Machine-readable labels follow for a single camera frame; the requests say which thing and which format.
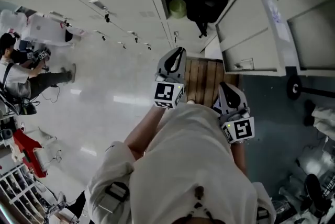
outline black pants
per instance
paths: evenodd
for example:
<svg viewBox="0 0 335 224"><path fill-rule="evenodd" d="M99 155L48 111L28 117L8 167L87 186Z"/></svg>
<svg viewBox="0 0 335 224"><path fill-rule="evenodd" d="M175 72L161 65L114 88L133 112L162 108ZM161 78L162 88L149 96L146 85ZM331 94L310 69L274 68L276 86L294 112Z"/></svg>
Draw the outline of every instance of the black pants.
<svg viewBox="0 0 335 224"><path fill-rule="evenodd" d="M66 208L69 211L73 212L73 214L77 217L77 219L79 219L80 216L82 215L85 203L86 203L85 194L84 194L84 192L82 192L78 196L78 198L75 201L75 203L73 205L66 206Z"/></svg>
<svg viewBox="0 0 335 224"><path fill-rule="evenodd" d="M36 77L29 78L31 95L33 99L41 94L45 89L53 84L68 82L71 80L71 72L61 73L41 73Z"/></svg>

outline white rack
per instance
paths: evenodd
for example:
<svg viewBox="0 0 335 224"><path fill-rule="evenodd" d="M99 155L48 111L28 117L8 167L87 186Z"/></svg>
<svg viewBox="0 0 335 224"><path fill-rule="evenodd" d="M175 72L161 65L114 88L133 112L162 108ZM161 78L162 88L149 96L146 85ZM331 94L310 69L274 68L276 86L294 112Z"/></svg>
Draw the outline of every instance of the white rack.
<svg viewBox="0 0 335 224"><path fill-rule="evenodd" d="M0 187L9 203L15 206L30 224L43 223L50 205L40 195L35 180L26 176L27 172L24 164L18 165L0 177Z"/></svg>

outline red object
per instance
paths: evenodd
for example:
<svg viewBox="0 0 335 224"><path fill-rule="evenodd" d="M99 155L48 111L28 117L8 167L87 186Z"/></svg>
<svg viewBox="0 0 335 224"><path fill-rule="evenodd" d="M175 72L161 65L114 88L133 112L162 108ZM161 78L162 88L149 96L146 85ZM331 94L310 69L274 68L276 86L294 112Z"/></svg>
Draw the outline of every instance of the red object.
<svg viewBox="0 0 335 224"><path fill-rule="evenodd" d="M29 168L32 168L38 177L46 177L47 172L42 170L34 154L34 149L42 148L41 144L25 135L21 129L17 129L13 134L13 137L14 143L18 145L20 152L25 154L23 163Z"/></svg>

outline open cabinet door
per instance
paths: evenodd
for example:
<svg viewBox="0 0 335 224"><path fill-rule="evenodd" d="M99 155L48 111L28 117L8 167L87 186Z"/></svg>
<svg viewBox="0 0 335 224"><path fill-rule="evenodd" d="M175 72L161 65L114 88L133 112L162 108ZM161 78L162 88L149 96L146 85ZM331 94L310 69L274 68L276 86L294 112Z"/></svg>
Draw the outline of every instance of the open cabinet door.
<svg viewBox="0 0 335 224"><path fill-rule="evenodd" d="M335 0L273 0L289 27L299 75L335 76Z"/></svg>
<svg viewBox="0 0 335 224"><path fill-rule="evenodd" d="M226 73L286 75L282 40L267 0L230 0L217 21Z"/></svg>

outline white floor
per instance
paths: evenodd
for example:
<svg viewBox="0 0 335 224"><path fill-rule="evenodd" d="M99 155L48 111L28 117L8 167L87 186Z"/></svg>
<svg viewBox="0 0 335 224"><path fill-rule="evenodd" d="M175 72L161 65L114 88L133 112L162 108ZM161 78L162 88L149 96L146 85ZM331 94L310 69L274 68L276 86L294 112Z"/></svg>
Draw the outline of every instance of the white floor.
<svg viewBox="0 0 335 224"><path fill-rule="evenodd" d="M38 127L57 137L62 150L60 163L53 160L48 176L41 180L56 195L64 192L75 200L98 168L105 150L115 140L123 141L152 104L152 82L157 63L170 47L149 51L136 44L119 44L89 36L75 47L54 47L49 61L52 72L76 63L73 84L60 85L56 103L40 95L37 114L21 116L26 130ZM43 95L56 99L58 89ZM82 216L81 223L89 219Z"/></svg>

